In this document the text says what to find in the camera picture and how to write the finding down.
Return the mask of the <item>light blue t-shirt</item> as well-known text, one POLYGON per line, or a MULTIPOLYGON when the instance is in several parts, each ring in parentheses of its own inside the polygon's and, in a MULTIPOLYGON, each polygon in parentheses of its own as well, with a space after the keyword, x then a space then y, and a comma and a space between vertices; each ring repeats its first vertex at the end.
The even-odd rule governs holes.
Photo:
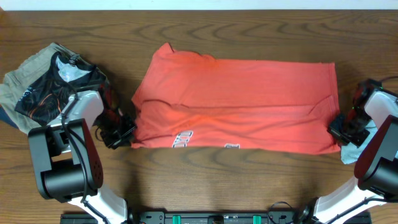
POLYGON ((364 140, 362 145, 359 147, 355 146, 353 143, 349 143, 347 146, 342 146, 341 147, 341 161, 344 164, 352 164, 356 162, 361 155, 361 153, 364 151, 366 146, 369 144, 371 139, 374 137, 375 133, 377 132, 377 126, 375 125, 373 120, 370 120, 370 122, 366 125, 365 129, 369 131, 369 135, 367 138, 364 140))

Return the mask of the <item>red t-shirt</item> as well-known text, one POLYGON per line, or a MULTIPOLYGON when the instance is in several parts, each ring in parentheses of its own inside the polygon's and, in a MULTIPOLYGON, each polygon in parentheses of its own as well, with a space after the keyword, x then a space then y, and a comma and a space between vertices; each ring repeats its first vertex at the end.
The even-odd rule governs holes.
POLYGON ((164 44, 132 97, 133 148, 225 147, 329 154, 333 63, 217 59, 164 44))

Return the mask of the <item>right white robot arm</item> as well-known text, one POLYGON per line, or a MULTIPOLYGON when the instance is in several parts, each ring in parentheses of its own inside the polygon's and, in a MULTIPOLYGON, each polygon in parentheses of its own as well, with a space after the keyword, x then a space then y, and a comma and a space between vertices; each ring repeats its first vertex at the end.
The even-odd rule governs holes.
POLYGON ((374 206, 397 202, 397 95, 377 90, 364 111, 377 131, 354 167, 354 176, 316 200, 310 223, 344 223, 374 206))

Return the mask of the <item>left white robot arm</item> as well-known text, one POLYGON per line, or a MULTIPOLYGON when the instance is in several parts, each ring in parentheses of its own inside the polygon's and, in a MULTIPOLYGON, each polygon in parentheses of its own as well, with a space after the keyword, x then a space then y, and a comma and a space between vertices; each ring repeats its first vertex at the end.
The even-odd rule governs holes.
POLYGON ((39 194, 80 207, 96 223, 133 223, 127 201, 104 181, 103 166, 90 134, 110 149, 129 146, 134 125, 119 107, 114 90, 86 90, 69 96, 64 110, 47 125, 31 129, 30 154, 39 194))

